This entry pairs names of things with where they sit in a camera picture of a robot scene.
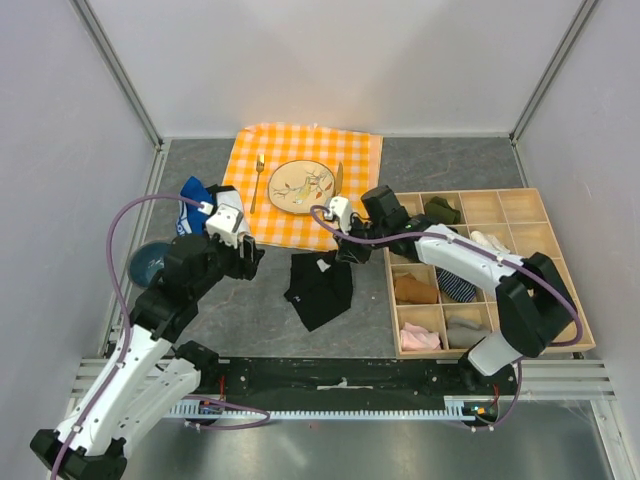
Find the brown sock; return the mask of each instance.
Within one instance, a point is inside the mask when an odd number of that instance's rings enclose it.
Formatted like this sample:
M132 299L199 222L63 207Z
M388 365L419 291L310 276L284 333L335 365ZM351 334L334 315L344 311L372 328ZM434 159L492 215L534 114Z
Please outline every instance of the brown sock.
M410 273L396 280L395 295L401 302L438 303L438 289L416 280Z

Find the orange checkered tablecloth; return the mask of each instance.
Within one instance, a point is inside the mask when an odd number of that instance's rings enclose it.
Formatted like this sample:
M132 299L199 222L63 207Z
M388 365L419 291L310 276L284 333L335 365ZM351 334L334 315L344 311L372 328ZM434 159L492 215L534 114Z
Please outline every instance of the orange checkered tablecloth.
M249 212L256 186L256 159L264 154L256 211ZM310 215L293 215L274 207L267 185L276 169L292 160L313 160L326 165L334 174L342 162L340 195L351 200L354 210L364 214L360 197L378 184L382 137L318 126L284 123L260 124L245 128L236 137L224 175L224 185L233 185L244 203L251 234L258 243L331 250L336 243L331 234Z

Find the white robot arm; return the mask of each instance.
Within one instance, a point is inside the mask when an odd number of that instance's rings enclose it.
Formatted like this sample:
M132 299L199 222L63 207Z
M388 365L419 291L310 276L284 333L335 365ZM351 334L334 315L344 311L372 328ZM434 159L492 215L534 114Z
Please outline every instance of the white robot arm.
M472 377L494 375L523 356L537 357L572 317L577 318L575 304L547 256L505 254L434 224L425 215L410 217L387 186L370 190L362 202L369 215L367 221L354 215L349 200L343 197L330 199L327 208L320 207L325 210L325 219L339 225L339 230L324 225L334 233L338 260L364 263L372 249L388 246L413 261L448 270L496 298L500 331L480 341L460 361L463 371L467 367L469 383ZM323 223L313 211L312 215ZM579 340L579 322L576 325Z
M197 303L225 276L251 280L264 250L256 248L244 220L238 193L222 187L217 208L209 214L206 235L176 237L164 268L136 300L131 311L131 338L125 356L121 336L114 354L85 395L55 430L39 430L31 449L49 468L58 459L58 475L73 480L117 479L147 432L202 376L211 375L217 354L195 342L182 345L164 372L139 392L149 372L168 353L198 314ZM90 408L84 421L81 415Z

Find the wooden organizer tray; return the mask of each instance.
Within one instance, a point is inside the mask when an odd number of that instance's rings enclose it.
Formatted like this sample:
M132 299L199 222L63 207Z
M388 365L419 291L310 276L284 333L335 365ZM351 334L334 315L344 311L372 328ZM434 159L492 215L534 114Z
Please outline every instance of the wooden organizer tray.
M396 196L410 215L424 213L423 204L434 196L446 198L453 208L462 213L461 223L452 225L460 235L469 238L470 232L479 230L495 235L512 253L529 257L534 252L541 252L551 257L578 307L584 325L584 335L577 345L549 347L545 353L584 352L596 346L536 189L399 193ZM437 287L435 268L432 265L412 263L404 257L394 255L387 248L384 249L384 258L397 358L459 358L466 349L449 348L446 334L446 320L452 315L473 320L492 332L500 329L498 307L493 292L478 289L472 303L457 303L443 292L440 292L438 303L434 305L413 305L396 301L393 293L395 278L412 273L416 279ZM400 329L404 322L420 325L430 332L438 332L442 340L442 350L402 351ZM556 340L570 340L575 336L575 332L576 327L571 323Z

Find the white wall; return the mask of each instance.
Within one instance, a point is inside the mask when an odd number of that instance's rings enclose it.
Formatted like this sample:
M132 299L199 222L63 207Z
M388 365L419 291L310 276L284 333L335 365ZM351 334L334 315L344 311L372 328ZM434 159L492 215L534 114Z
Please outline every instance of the white wall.
M520 145L640 448L640 3L600 2Z
M142 193L153 148L70 2L5 3L0 63L0 477L36 479L29 442L97 352L105 233Z
M165 136L507 133L580 0L91 0Z

